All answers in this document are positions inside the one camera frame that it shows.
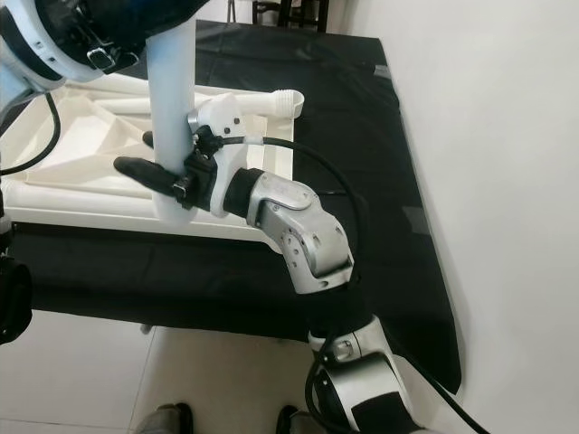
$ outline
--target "tiled floor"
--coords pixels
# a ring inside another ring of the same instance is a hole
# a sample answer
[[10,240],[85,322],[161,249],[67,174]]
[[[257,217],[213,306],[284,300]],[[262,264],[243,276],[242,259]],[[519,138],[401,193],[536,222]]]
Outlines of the tiled floor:
[[305,344],[34,312],[0,346],[0,434],[125,434],[156,406],[186,401],[201,434],[275,430],[302,406]]

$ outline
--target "robotic arm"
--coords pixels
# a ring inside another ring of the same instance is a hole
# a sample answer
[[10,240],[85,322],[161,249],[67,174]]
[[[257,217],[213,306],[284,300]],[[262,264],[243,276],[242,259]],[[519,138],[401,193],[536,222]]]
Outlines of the robotic arm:
[[[306,185],[245,168],[247,144],[268,142],[240,139],[245,131],[234,98],[193,110],[192,97],[183,96],[193,95],[195,34],[193,40],[179,39],[180,32],[207,1],[5,0],[0,121],[9,108],[68,79],[95,80],[137,62],[147,46],[156,162],[121,157],[115,167],[157,192],[161,218],[171,220],[175,209],[177,220],[190,220],[198,208],[218,216],[231,212],[278,243],[317,355],[307,389],[315,389],[318,406],[307,396],[308,407],[328,431],[415,432],[420,428],[410,416],[412,403],[384,330],[350,282],[356,280],[355,263],[340,223]],[[179,61],[172,47],[178,41],[187,44]],[[167,67],[162,58],[167,52],[179,64]],[[185,71],[177,80],[164,76],[181,70],[182,63]],[[0,295],[30,291],[27,270],[6,256],[12,224],[1,199]],[[167,210],[172,210],[168,217]],[[0,328],[0,343],[2,335],[4,342],[18,335]]]

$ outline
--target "black cloth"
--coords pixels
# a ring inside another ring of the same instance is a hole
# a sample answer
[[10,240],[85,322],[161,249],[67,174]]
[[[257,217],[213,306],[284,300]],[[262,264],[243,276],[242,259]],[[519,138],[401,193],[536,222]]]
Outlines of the black cloth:
[[[391,334],[448,389],[460,384],[457,340],[432,239],[404,209],[422,209],[386,59],[376,39],[287,29],[197,25],[196,82],[295,89],[306,96],[296,141],[338,165],[368,202],[363,289]],[[146,76],[144,64],[126,73]],[[294,154],[294,179],[337,184]],[[356,243],[346,197],[324,207]],[[20,226],[12,253],[35,284],[34,307],[151,325],[306,338],[289,273],[265,244],[127,231]]]

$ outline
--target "black cable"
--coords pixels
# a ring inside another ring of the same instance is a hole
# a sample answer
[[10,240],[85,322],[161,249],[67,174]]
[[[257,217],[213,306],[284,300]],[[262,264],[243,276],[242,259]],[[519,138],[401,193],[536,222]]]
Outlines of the black cable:
[[337,425],[336,423],[324,418],[324,415],[319,412],[316,404],[314,403],[314,381],[316,380],[316,374],[318,373],[319,367],[322,365],[325,354],[329,350],[329,347],[334,343],[336,338],[336,333],[329,333],[326,336],[324,344],[319,349],[316,357],[314,358],[314,362],[309,367],[305,386],[306,406],[308,407],[309,414],[311,414],[312,418],[314,418],[314,420],[319,425],[321,425],[328,432],[328,434],[359,434],[359,431],[356,431],[355,429]]
[[447,404],[454,410],[454,412],[462,419],[464,422],[469,425],[477,434],[490,434],[489,431],[482,428],[477,421],[475,421],[452,397],[451,395],[444,389],[441,384],[434,378],[432,375],[428,373],[422,366],[418,363],[414,357],[412,357],[406,349],[400,344],[400,342],[392,336],[384,328],[384,334],[386,335],[386,340],[393,343],[397,348],[397,353],[401,355],[404,359],[408,361],[408,363],[426,380],[435,391],[438,392],[439,395],[446,401]]
[[59,138],[61,138],[61,119],[58,116],[58,110],[56,109],[56,105],[54,104],[54,99],[52,99],[52,95],[47,93],[45,95],[46,102],[48,102],[48,107],[52,113],[52,120],[54,122],[54,131],[52,132],[52,137],[48,142],[48,145],[44,148],[44,150],[38,154],[36,157],[32,158],[31,160],[27,161],[26,163],[22,163],[21,165],[17,165],[15,167],[10,167],[9,169],[0,170],[0,176],[12,175],[18,172],[22,172],[23,170],[31,168],[33,165],[37,165],[41,161],[44,160],[56,147]]
[[[242,143],[244,140],[243,137],[227,137],[223,140],[224,145],[238,145]],[[264,137],[263,143],[265,145],[274,145],[274,146],[281,146],[286,147],[289,149],[293,149],[296,151],[300,151],[313,159],[317,160],[321,165],[323,165],[333,176],[336,177],[338,182],[344,188],[345,194],[350,199],[352,203],[352,208],[354,211],[354,216],[356,219],[356,230],[357,230],[357,249],[356,255],[354,256],[354,268],[352,270],[352,276],[358,276],[358,273],[355,273],[356,264],[359,263],[359,253],[363,248],[364,244],[363,241],[365,239],[365,227],[367,226],[365,223],[365,217],[367,216],[367,212],[365,210],[366,206],[365,203],[362,201],[361,198],[357,195],[357,193],[352,188],[351,184],[348,180],[344,177],[344,175],[340,172],[340,170],[335,167],[332,163],[330,163],[323,155],[312,149],[311,147],[303,146],[298,143],[290,142],[288,140],[283,140],[280,138],[273,138],[273,137]],[[441,395],[441,397],[449,404],[449,406],[456,412],[456,414],[464,420],[464,422],[469,425],[477,434],[489,434],[484,428],[482,428],[477,421],[475,421],[451,396],[450,394],[438,383],[438,381],[432,377],[426,370],[424,370],[420,364],[404,349],[402,345],[390,334],[386,329],[384,329],[384,333],[386,334],[386,339],[388,341],[393,342],[397,348],[398,352],[402,357],[404,357],[408,363],[410,363],[414,369],[426,380],[435,391]],[[323,357],[326,354],[328,348],[334,342],[336,338],[335,333],[328,334],[326,341],[322,345],[319,352],[316,354],[316,358],[314,359],[313,364],[309,368],[308,378],[306,380],[306,404],[308,405],[308,411],[311,413],[312,417],[325,429],[327,429],[331,433],[336,434],[356,434],[358,431],[352,429],[346,429],[342,426],[336,425],[335,423],[326,420],[324,416],[319,412],[314,404],[313,399],[313,392],[314,392],[314,380],[316,374],[318,373],[319,367],[322,364]]]
[[316,190],[318,196],[346,196],[342,190]]

